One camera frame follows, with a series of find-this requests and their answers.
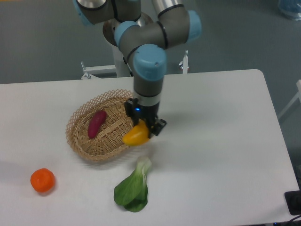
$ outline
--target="woven basket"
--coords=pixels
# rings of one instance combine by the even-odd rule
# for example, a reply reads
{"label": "woven basket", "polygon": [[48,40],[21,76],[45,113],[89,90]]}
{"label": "woven basket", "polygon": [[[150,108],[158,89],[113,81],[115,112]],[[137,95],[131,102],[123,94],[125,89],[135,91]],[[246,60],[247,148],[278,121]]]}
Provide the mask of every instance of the woven basket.
{"label": "woven basket", "polygon": [[[122,137],[133,127],[133,122],[126,115],[124,102],[131,97],[131,91],[112,90],[95,97],[73,113],[66,129],[67,143],[73,151],[84,159],[103,161],[128,149]],[[87,130],[98,110],[106,111],[107,118],[97,136],[90,139]]]}

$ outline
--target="yellow bell pepper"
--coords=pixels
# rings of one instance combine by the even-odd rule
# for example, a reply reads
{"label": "yellow bell pepper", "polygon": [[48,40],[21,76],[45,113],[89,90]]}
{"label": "yellow bell pepper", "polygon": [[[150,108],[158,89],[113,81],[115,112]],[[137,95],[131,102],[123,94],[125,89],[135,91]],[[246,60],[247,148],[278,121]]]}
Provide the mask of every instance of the yellow bell pepper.
{"label": "yellow bell pepper", "polygon": [[123,136],[122,141],[128,146],[138,146],[148,142],[150,140],[148,136],[149,129],[147,128],[145,122],[140,120],[138,125],[134,126],[127,134]]}

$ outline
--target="robotic arm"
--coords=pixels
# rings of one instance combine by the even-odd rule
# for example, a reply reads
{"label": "robotic arm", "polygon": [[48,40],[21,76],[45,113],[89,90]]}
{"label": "robotic arm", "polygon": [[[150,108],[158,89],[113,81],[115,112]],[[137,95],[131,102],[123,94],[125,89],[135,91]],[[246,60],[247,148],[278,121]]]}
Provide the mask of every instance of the robotic arm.
{"label": "robotic arm", "polygon": [[73,0],[84,24],[115,20],[114,40],[134,76],[134,97],[125,109],[137,125],[145,121],[149,138],[157,136],[166,121],[158,118],[166,54],[164,49],[193,41],[201,35],[195,11],[187,11],[183,0],[152,0],[158,21],[138,25],[140,0]]}

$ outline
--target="green leafy vegetable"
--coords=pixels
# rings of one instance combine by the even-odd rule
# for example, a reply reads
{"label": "green leafy vegetable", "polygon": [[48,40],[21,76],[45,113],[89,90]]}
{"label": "green leafy vegetable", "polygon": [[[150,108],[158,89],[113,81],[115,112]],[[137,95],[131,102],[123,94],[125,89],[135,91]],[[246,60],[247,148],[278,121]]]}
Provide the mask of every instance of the green leafy vegetable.
{"label": "green leafy vegetable", "polygon": [[151,167],[148,157],[139,157],[136,169],[114,189],[114,201],[131,212],[141,211],[147,204],[146,175]]}

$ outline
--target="light blue joint cap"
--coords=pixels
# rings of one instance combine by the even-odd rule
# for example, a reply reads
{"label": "light blue joint cap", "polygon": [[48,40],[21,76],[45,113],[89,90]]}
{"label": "light blue joint cap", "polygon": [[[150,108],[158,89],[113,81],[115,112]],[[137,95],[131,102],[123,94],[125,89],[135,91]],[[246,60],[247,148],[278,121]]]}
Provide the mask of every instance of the light blue joint cap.
{"label": "light blue joint cap", "polygon": [[73,0],[73,4],[74,4],[74,7],[80,17],[80,20],[81,22],[83,23],[84,26],[91,26],[93,25],[86,17],[85,15],[82,13],[82,11],[80,10],[80,7],[78,6],[76,0]]}
{"label": "light blue joint cap", "polygon": [[123,33],[131,26],[138,26],[138,24],[134,21],[125,21],[123,23],[121,23],[117,28],[116,28],[116,31],[115,31],[115,34],[114,34],[114,38],[115,38],[115,41],[116,41],[116,44],[119,48],[119,44],[120,44],[120,40],[121,40],[121,37],[123,35]]}
{"label": "light blue joint cap", "polygon": [[164,78],[167,70],[165,51],[153,44],[140,46],[134,55],[134,69],[147,81],[159,81]]}
{"label": "light blue joint cap", "polygon": [[187,42],[191,42],[198,39],[201,36],[202,24],[196,11],[189,10],[188,14],[190,18],[190,25],[189,25],[189,35],[188,35]]}

